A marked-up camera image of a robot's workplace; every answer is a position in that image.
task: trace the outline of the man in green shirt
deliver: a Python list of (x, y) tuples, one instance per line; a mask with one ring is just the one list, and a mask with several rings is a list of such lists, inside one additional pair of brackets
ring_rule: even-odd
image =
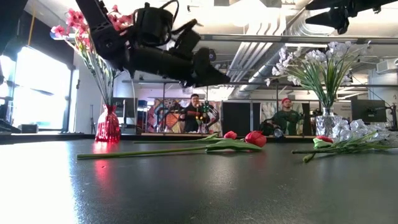
[(292, 110), (292, 102), (288, 98), (284, 98), (282, 100), (282, 110), (276, 112), (270, 122), (274, 127), (279, 126), (286, 135), (297, 135), (297, 123), (301, 119), (301, 115)]

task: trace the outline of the vase of flowers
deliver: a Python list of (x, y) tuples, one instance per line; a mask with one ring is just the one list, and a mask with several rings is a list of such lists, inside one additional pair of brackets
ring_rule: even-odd
[(317, 135), (330, 137), (333, 134), (333, 127), (341, 119), (333, 114), (337, 91), (351, 84), (352, 64), (369, 49), (369, 43), (358, 48), (351, 42), (331, 42), (325, 50), (306, 54), (300, 47), (294, 52), (287, 52), (287, 48), (280, 50), (279, 63), (272, 69), (275, 78), (287, 77), (294, 85), (314, 91), (323, 106), (323, 114), (316, 118)]
[[(120, 14), (117, 6), (112, 8), (108, 17), (114, 28), (121, 33), (132, 25), (132, 15)], [(66, 41), (82, 57), (99, 88), (105, 110), (98, 119), (96, 141), (118, 142), (120, 128), (118, 118), (114, 113), (116, 107), (113, 102), (113, 86), (120, 72), (97, 54), (88, 24), (81, 12), (69, 9), (67, 27), (53, 27), (51, 32), (56, 39)]]

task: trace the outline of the ceiling duct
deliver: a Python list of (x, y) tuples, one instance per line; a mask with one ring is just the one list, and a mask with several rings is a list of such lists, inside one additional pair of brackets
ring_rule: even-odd
[[(285, 35), (330, 35), (333, 32), (330, 29), (321, 28), (319, 26), (314, 27), (305, 23), (305, 18), (313, 15), (313, 13), (307, 13), (307, 11), (305, 11), (305, 9), (303, 8), (292, 20), (289, 21), (289, 24), (286, 25), (287, 28), (285, 31)], [(274, 43), (269, 47), (267, 52), (264, 54), (264, 58), (261, 60), (262, 65), (260, 65), (260, 69), (254, 73), (254, 75), (249, 79), (249, 82), (264, 82), (266, 78), (272, 76), (273, 65), (279, 62), (279, 50), (284, 45), (284, 43)], [(258, 87), (259, 85), (242, 85), (234, 90), (232, 97), (249, 98), (251, 92)]]

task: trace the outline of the man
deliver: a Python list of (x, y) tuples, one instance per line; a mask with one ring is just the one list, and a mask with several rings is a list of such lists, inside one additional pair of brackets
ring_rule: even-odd
[(292, 102), (288, 98), (282, 100), (282, 110), (269, 121), (274, 127), (280, 127), (286, 135), (297, 135), (297, 123), (302, 119), (301, 115), (292, 110)]
[(180, 115), (180, 120), (185, 121), (184, 132), (189, 133), (192, 131), (198, 131), (199, 124), (198, 121), (201, 119), (202, 121), (206, 121), (207, 115), (202, 112), (201, 104), (199, 102), (199, 95), (192, 94), (191, 95), (191, 103), (182, 111)]

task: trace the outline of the ceiling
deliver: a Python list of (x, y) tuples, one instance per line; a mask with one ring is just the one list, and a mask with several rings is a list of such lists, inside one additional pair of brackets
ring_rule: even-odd
[[(166, 0), (103, 0), (108, 8), (114, 4), (119, 6), (121, 13), (129, 14), (133, 10), (143, 7), (145, 2), (150, 2), (151, 6), (159, 7), (163, 5)], [(195, 30), (200, 34), (247, 34), (249, 25), (237, 26), (239, 22), (245, 17), (255, 17), (259, 19), (270, 19), (270, 15), (265, 6), (255, 5), (252, 7), (244, 6), (239, 3), (242, 1), (252, 0), (181, 0), (180, 10), (174, 28), (181, 26), (190, 19), (196, 18), (203, 27), (196, 27)], [(260, 1), (265, 4), (273, 4), (275, 0), (253, 0), (258, 4)], [(309, 0), (294, 1), (295, 5), (289, 6), (290, 9), (282, 6), (286, 21), (288, 22), (294, 14), (309, 2)], [(187, 10), (187, 5), (190, 5), (190, 12)], [(59, 24), (64, 24), (65, 13), (69, 8), (78, 9), (75, 0), (29, 0), (25, 8), (27, 12), (35, 15), (38, 19), (49, 25), (50, 27)], [(175, 6), (171, 4), (166, 9), (174, 12)], [(351, 18), (349, 30), (345, 36), (361, 37), (395, 37), (398, 36), (398, 2), (394, 2), (382, 7), (379, 14), (374, 14), (372, 10), (360, 12), (357, 17)], [(217, 54), (216, 64), (226, 64), (227, 66), (232, 62), (236, 55), (240, 42), (200, 42), (196, 49), (200, 47), (209, 47), (214, 49)], [(373, 52), (369, 56), (398, 56), (398, 47), (385, 45), (375, 46)], [(367, 60), (375, 61), (375, 58), (368, 58)], [(254, 74), (251, 69), (240, 81), (245, 82)], [(162, 88), (162, 85), (155, 85), (151, 88)]]

